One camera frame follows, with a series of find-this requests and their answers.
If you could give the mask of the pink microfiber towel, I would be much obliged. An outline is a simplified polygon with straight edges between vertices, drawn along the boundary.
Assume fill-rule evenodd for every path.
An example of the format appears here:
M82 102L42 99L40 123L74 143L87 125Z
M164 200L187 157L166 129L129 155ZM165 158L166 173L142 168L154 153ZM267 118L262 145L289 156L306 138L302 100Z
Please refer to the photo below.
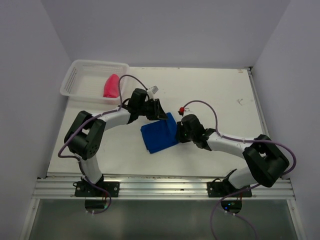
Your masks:
M119 76L117 74L112 74L106 80L103 88L104 98L118 98L119 97Z

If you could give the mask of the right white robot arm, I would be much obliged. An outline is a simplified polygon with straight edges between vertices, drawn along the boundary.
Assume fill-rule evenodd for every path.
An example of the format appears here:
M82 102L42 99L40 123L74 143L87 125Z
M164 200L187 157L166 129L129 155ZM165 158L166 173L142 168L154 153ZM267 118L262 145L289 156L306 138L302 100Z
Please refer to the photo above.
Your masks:
M204 128L194 114L177 122L176 139L179 143L194 143L207 151L227 153L245 160L247 166L229 172L222 181L213 183L220 196L235 196L240 190L259 184L270 188L289 167L289 160L264 134L240 141L219 135L214 128Z

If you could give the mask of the blue microfiber towel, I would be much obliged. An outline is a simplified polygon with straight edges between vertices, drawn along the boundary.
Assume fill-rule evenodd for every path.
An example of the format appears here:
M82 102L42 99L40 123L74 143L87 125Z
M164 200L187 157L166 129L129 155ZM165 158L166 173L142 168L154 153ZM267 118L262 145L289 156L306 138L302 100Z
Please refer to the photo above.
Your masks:
M150 154L157 153L177 145L177 122L171 112L167 112L167 119L158 120L140 128L143 142Z

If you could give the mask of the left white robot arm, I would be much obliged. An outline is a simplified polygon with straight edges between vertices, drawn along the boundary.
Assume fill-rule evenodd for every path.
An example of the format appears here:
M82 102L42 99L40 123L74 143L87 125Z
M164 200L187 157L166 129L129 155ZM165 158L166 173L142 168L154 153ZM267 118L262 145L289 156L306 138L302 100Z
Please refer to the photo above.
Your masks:
M150 121L168 118L160 100L154 98L157 91L156 86L146 90L136 88L131 97L116 109L96 115L83 110L76 116L65 135L64 145L58 156L64 157L62 151L65 148L73 153L71 157L77 159L83 179L87 183L86 190L92 196L99 196L104 190L104 176L96 157L104 132L117 126L131 124L140 116Z

